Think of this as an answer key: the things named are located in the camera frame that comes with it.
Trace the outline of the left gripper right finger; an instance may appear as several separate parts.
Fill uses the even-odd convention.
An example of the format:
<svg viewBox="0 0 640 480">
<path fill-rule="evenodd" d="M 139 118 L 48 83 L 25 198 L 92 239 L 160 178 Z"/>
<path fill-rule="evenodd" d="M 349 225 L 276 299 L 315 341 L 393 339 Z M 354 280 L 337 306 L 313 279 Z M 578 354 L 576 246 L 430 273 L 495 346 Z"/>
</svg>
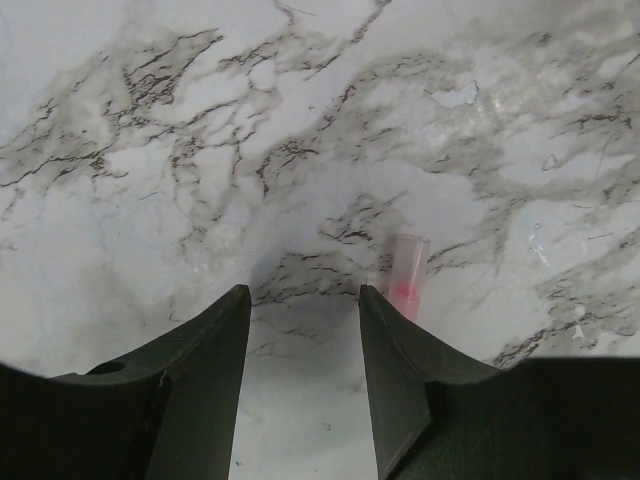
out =
<svg viewBox="0 0 640 480">
<path fill-rule="evenodd" d="M 637 358 L 531 358 L 500 370 L 367 285 L 359 318 L 380 478 L 638 477 Z"/>
</svg>

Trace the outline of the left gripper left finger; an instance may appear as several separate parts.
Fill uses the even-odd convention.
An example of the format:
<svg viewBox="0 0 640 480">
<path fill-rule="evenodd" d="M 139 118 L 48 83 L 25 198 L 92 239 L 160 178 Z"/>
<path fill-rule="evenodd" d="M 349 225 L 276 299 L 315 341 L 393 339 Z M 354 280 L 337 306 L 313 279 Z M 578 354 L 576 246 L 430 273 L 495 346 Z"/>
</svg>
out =
<svg viewBox="0 0 640 480">
<path fill-rule="evenodd" d="M 225 479 L 251 315 L 238 285 L 89 372 L 1 369 L 5 479 Z"/>
</svg>

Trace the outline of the pink pen cap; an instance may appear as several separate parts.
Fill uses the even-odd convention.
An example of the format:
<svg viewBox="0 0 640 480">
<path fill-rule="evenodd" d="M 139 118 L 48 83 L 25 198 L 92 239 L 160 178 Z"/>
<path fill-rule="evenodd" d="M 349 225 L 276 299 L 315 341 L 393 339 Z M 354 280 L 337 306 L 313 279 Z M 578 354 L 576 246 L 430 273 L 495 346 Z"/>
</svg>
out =
<svg viewBox="0 0 640 480">
<path fill-rule="evenodd" d="M 395 239 L 388 301 L 405 318 L 418 318 L 431 242 L 417 235 L 399 234 Z"/>
</svg>

